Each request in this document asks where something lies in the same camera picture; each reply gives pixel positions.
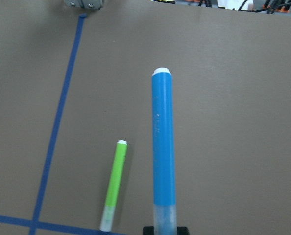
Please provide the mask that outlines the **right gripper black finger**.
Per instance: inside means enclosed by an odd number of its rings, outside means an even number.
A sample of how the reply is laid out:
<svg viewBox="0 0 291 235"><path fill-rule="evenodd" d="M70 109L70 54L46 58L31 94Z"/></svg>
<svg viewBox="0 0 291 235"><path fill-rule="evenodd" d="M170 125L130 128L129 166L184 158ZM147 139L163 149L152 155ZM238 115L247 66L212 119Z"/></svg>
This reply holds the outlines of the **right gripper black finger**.
<svg viewBox="0 0 291 235"><path fill-rule="evenodd" d="M154 227L144 226L142 230L142 235L154 235Z"/></svg>

